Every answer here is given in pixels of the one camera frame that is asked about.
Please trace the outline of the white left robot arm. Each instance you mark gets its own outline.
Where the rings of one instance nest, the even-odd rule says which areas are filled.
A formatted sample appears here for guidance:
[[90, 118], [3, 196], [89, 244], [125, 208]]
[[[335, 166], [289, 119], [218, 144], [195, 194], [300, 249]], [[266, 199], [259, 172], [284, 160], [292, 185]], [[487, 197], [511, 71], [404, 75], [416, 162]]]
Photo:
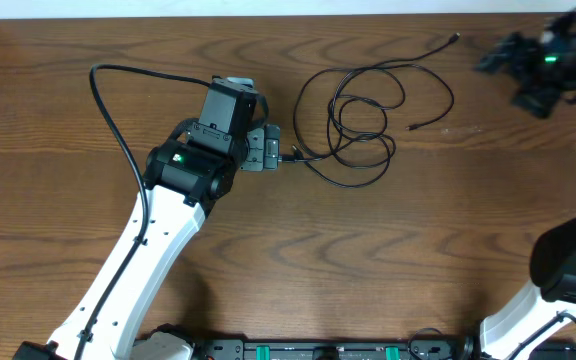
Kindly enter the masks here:
[[268, 108], [253, 80], [216, 77], [198, 119], [180, 126], [148, 158], [143, 189], [118, 242], [78, 307], [44, 344], [25, 341], [17, 359], [189, 359], [190, 340], [137, 332], [163, 280], [200, 230], [237, 170], [265, 166]]

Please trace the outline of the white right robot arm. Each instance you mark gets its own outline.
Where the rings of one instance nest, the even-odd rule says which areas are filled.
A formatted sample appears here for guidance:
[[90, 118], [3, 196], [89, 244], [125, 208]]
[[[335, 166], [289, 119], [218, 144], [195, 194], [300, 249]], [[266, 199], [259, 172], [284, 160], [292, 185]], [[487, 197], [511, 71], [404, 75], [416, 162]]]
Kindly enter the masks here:
[[[540, 38], [514, 32], [484, 56], [477, 70], [505, 69], [519, 83], [512, 102], [538, 118], [550, 116], [563, 93], [576, 98], [576, 9], [549, 22]], [[497, 313], [486, 317], [469, 359], [527, 359], [569, 323], [576, 324], [576, 217], [536, 241], [529, 281]]]

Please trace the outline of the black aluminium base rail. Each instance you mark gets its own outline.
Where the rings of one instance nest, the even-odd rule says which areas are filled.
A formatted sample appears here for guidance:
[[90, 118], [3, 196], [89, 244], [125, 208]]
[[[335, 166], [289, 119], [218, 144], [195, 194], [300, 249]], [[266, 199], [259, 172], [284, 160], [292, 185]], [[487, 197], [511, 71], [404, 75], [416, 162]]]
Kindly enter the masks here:
[[192, 338], [182, 328], [165, 324], [133, 345], [132, 359], [188, 360], [459, 360], [479, 359], [474, 341], [440, 333], [410, 340], [279, 341], [245, 337]]

